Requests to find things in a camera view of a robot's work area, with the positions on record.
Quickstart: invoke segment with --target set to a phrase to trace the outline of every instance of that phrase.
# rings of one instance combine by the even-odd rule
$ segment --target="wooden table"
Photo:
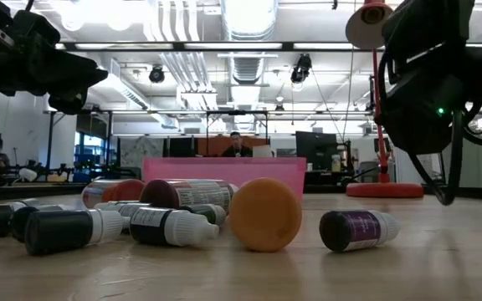
[[[201,249],[148,247],[122,237],[33,258],[12,238],[0,238],[0,301],[482,300],[482,201],[442,207],[430,196],[359,202],[306,195],[303,206],[302,228],[281,253],[244,250],[228,225]],[[321,215],[362,207],[394,214],[403,228],[397,239],[331,253],[319,237]]]

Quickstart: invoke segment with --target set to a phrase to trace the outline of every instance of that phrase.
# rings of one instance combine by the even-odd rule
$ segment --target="desk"
[[[56,202],[55,197],[46,199]],[[319,238],[330,209],[394,214],[402,231],[379,248],[334,254]],[[309,195],[297,238],[281,253],[245,251],[228,225],[204,249],[148,247],[130,237],[44,258],[0,238],[0,300],[482,300],[482,201]]]

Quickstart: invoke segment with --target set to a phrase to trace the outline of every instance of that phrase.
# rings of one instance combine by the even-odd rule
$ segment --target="red lamp base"
[[[353,197],[422,198],[423,187],[408,183],[351,183],[347,185],[346,194]]]

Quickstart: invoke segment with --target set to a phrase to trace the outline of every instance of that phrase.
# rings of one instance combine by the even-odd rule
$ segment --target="pink box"
[[[216,179],[235,186],[268,177],[280,180],[302,200],[306,158],[146,158],[144,181],[154,179]]]

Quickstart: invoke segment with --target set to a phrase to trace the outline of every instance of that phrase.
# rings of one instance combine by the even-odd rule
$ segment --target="purple label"
[[[381,236],[381,224],[377,218],[367,211],[342,212],[351,227],[351,242],[371,241]]]

